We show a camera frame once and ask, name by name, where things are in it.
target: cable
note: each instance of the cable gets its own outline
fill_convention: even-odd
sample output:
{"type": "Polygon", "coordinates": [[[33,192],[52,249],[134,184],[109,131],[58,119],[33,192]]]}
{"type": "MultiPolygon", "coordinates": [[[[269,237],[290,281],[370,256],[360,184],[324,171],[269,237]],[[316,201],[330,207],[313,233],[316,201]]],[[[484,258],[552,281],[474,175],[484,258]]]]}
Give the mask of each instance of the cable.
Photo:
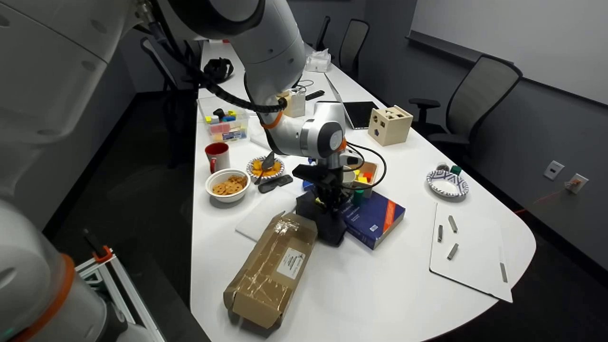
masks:
{"type": "Polygon", "coordinates": [[[353,184],[351,188],[362,188],[362,190],[370,190],[370,188],[373,188],[373,186],[377,186],[381,180],[383,180],[383,176],[385,176],[385,173],[387,173],[387,163],[385,163],[385,159],[381,157],[381,154],[379,152],[375,152],[375,150],[372,150],[372,148],[366,148],[366,146],[360,146],[360,144],[354,144],[354,142],[345,142],[349,148],[360,148],[360,150],[366,150],[366,152],[370,152],[370,154],[375,154],[377,157],[379,157],[379,161],[381,161],[381,175],[379,175],[379,178],[373,182],[373,184],[353,184]]]}
{"type": "Polygon", "coordinates": [[[183,59],[183,55],[176,49],[176,43],[170,36],[170,40],[166,40],[164,32],[161,30],[161,26],[155,26],[153,23],[147,23],[149,24],[149,30],[155,38],[155,42],[176,61],[180,62],[185,72],[195,80],[195,83],[199,87],[206,87],[212,95],[216,95],[218,99],[225,100],[225,102],[231,102],[235,106],[240,106],[240,108],[246,108],[246,110],[254,110],[254,112],[278,112],[282,108],[286,108],[286,100],[284,99],[278,99],[277,104],[254,104],[254,102],[248,102],[244,99],[239,99],[227,91],[223,91],[220,85],[216,85],[204,72],[201,72],[197,66],[193,66],[191,62],[187,62],[183,59]]]}
{"type": "Polygon", "coordinates": [[[297,83],[292,85],[294,91],[305,93],[307,87],[311,87],[315,81],[313,80],[297,80],[297,83]]]}
{"type": "Polygon", "coordinates": [[[182,51],[178,49],[176,42],[174,42],[174,36],[170,32],[170,26],[163,15],[163,9],[161,5],[157,4],[157,0],[151,0],[151,15],[157,17],[157,23],[159,23],[159,28],[163,32],[163,36],[166,38],[168,45],[178,51],[178,55],[182,55],[182,51]]]}
{"type": "Polygon", "coordinates": [[[360,169],[362,165],[364,165],[364,156],[358,152],[358,150],[354,150],[354,148],[349,148],[351,152],[354,152],[356,156],[358,156],[358,163],[354,165],[354,167],[343,167],[343,173],[349,173],[349,171],[354,171],[354,169],[360,169]]]}

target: blue book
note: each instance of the blue book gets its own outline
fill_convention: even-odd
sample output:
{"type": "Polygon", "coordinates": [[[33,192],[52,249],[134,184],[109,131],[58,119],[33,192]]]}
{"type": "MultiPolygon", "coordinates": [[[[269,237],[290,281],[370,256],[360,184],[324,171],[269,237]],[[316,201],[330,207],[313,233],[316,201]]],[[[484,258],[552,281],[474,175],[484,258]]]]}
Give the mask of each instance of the blue book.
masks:
{"type": "Polygon", "coordinates": [[[381,239],[400,222],[404,207],[370,192],[362,201],[351,201],[341,209],[345,232],[360,243],[375,249],[381,239]]]}

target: white cube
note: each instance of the white cube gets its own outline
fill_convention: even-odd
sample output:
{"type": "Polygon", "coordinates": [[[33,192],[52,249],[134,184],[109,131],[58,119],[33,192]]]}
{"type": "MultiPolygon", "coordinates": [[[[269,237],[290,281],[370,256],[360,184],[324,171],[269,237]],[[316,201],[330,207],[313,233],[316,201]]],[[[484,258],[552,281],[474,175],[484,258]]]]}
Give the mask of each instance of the white cube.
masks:
{"type": "Polygon", "coordinates": [[[413,116],[400,106],[373,108],[368,116],[366,133],[379,144],[394,144],[406,140],[413,116]]]}

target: office chair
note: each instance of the office chair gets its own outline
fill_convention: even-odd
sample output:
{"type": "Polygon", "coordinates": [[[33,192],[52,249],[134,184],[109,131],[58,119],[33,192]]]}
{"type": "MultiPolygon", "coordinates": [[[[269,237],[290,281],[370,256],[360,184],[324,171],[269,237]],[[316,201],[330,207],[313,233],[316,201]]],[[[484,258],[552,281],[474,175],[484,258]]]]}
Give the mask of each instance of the office chair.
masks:
{"type": "Polygon", "coordinates": [[[324,15],[322,26],[320,26],[320,30],[318,30],[318,36],[316,36],[316,40],[311,43],[311,47],[313,47],[315,51],[322,51],[322,49],[326,47],[326,45],[324,45],[324,34],[326,34],[328,23],[330,23],[330,17],[324,15]]]}
{"type": "Polygon", "coordinates": [[[183,138],[183,114],[178,110],[178,85],[174,76],[170,74],[170,68],[163,61],[163,57],[157,51],[157,45],[151,43],[149,38],[140,40],[140,47],[149,55],[151,62],[155,68],[163,74],[163,121],[168,133],[168,169],[176,167],[182,163],[182,138],[183,138]]]}
{"type": "Polygon", "coordinates": [[[446,129],[425,121],[427,110],[438,106],[436,100],[410,99],[419,114],[413,129],[451,159],[461,161],[478,123],[506,97],[520,76],[512,62],[480,55],[446,106],[446,129]]]}
{"type": "Polygon", "coordinates": [[[366,32],[368,32],[368,23],[360,19],[351,19],[347,23],[347,28],[337,51],[339,68],[354,80],[358,76],[358,53],[364,43],[366,32]]]}

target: white bowl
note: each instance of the white bowl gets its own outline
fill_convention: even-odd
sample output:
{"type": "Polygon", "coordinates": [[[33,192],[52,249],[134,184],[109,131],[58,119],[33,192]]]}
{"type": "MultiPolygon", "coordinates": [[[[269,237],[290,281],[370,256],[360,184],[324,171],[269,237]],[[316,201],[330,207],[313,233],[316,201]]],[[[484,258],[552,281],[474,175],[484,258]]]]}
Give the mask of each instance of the white bowl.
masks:
{"type": "Polygon", "coordinates": [[[220,169],[216,173],[212,173],[206,180],[204,180],[204,190],[210,197],[221,201],[221,203],[231,203],[231,201],[237,201],[240,197],[244,197],[246,190],[250,186],[250,176],[240,171],[240,169],[220,169]],[[233,194],[227,194],[227,195],[221,195],[221,194],[214,194],[212,192],[212,186],[220,184],[220,182],[225,182],[229,176],[244,176],[246,182],[240,190],[233,192],[233,194]]]}

